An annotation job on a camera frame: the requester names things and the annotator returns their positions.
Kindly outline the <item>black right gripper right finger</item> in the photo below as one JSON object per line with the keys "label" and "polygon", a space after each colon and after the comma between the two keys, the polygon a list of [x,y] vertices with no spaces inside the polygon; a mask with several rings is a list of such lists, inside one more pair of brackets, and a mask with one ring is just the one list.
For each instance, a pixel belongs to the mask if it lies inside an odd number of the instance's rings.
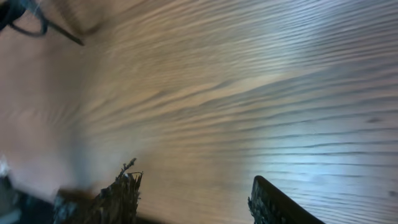
{"label": "black right gripper right finger", "polygon": [[261,175],[254,178],[248,207],[255,224],[325,224]]}

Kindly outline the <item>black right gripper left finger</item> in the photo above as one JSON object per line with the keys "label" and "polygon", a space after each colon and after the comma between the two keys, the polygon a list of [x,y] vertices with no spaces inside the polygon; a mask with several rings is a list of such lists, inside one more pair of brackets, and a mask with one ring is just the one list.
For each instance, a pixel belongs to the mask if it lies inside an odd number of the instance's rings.
{"label": "black right gripper left finger", "polygon": [[56,224],[136,224],[142,172],[128,172],[136,159],[124,164],[114,182],[91,197],[79,190],[60,189],[53,204]]}

